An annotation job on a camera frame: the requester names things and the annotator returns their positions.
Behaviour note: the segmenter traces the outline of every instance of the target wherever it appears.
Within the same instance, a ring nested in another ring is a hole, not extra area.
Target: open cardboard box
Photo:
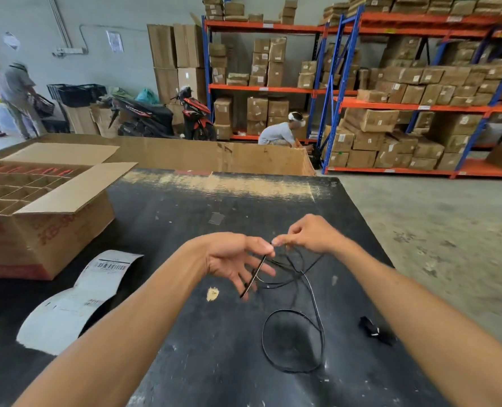
[[[305,149],[291,149],[278,145],[122,136],[105,138],[99,135],[76,134],[47,134],[34,142],[117,146],[119,150],[107,159],[108,163],[135,162],[140,168],[315,175]],[[29,145],[30,142],[24,142],[0,150],[0,158]]]
[[[0,159],[0,277],[52,280],[114,219],[117,146],[33,143]]]

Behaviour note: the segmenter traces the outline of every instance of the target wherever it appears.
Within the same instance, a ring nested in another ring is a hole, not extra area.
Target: barcode
[[[127,266],[121,264],[112,264],[112,263],[96,263],[95,267],[107,270],[124,270]]]

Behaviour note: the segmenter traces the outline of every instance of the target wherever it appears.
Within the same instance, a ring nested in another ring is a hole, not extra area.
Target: table surface
[[[55,280],[0,280],[0,406],[10,406],[53,359],[16,342],[21,324],[39,303],[73,286],[102,251],[144,257],[132,265],[117,295],[85,328],[136,290],[182,243],[201,234],[232,231],[271,240],[298,218],[314,213],[391,265],[336,178],[135,170],[108,193],[116,220]],[[224,215],[219,225],[209,222],[213,213]],[[308,266],[317,257],[307,251],[302,255]],[[322,368],[311,374],[282,373],[262,352],[263,323],[272,311],[292,306],[315,320],[302,284],[259,290],[242,303],[230,281],[208,276],[194,289],[129,405],[448,405],[400,342],[390,347],[358,328],[361,316],[379,324],[383,319],[346,267],[324,256],[308,276],[325,328]],[[277,278],[286,277],[290,276],[280,271]],[[209,287],[220,291],[211,302],[206,300]],[[317,332],[293,315],[274,316],[264,338],[280,363],[306,366],[318,360]]]

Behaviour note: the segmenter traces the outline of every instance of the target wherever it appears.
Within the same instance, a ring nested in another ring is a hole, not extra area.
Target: man
[[[295,129],[301,129],[306,124],[301,113],[296,111],[288,115],[288,122],[281,124],[274,124],[273,126],[266,127],[258,138],[259,144],[273,144],[273,145],[290,145],[292,148],[303,148],[303,146],[294,139],[292,132]],[[313,145],[306,146],[308,151],[313,149]]]
[[[34,82],[29,78],[27,67],[22,63],[12,63],[0,71],[0,99],[8,106],[17,129],[25,140],[30,140],[21,115],[29,117],[38,136],[47,134],[42,120],[28,101],[28,95],[38,97]]]
[[[417,282],[371,257],[324,218],[311,214],[271,244],[234,233],[186,242],[137,291],[52,361],[14,407],[125,406],[200,279],[206,274],[228,278],[241,294],[243,283],[251,280],[244,265],[259,264],[247,253],[274,257],[274,246],[282,245],[340,260],[452,405],[502,407],[502,345]],[[275,275],[267,264],[261,270]]]

